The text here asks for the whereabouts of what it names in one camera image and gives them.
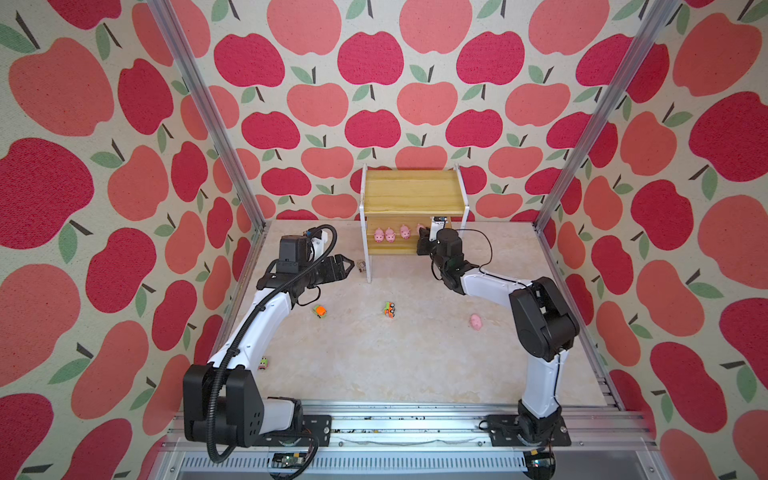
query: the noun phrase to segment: beige floor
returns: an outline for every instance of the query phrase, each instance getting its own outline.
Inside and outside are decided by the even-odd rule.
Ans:
[[[339,232],[334,253],[362,259],[358,222],[330,222]],[[300,234],[317,221],[277,220],[269,228],[238,321],[253,299],[256,280],[277,256],[280,237]],[[518,278],[550,276],[529,223],[474,223],[494,245],[488,271]],[[467,260],[484,263],[488,244],[465,232]],[[525,390],[526,353],[511,314],[487,300],[460,296],[432,278],[429,258],[372,258],[373,282],[356,268],[322,287],[328,309],[294,307],[266,352],[269,369],[258,376],[264,396],[370,402],[515,403]],[[307,291],[306,302],[316,295]],[[385,301],[396,316],[382,313]],[[477,313],[484,326],[468,324]],[[605,405],[580,342],[571,349],[561,384],[563,405]]]

